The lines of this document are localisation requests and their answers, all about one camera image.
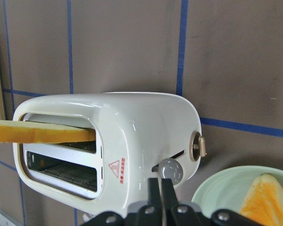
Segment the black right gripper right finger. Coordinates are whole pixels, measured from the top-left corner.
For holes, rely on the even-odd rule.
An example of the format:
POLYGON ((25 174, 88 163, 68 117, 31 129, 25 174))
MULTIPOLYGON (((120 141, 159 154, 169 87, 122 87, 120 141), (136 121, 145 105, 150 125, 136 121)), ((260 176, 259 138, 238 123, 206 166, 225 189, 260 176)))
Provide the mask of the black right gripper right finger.
POLYGON ((173 182, 171 179, 161 179, 161 189, 165 207, 173 207, 178 204, 178 199, 176 197, 173 182))

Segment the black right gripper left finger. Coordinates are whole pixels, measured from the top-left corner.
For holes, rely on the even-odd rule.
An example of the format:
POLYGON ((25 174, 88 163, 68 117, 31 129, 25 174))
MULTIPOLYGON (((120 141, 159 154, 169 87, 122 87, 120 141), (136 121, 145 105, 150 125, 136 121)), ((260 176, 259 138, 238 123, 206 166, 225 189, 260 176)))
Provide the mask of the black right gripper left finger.
POLYGON ((157 178, 148 179, 148 204, 161 204, 161 196, 157 178))

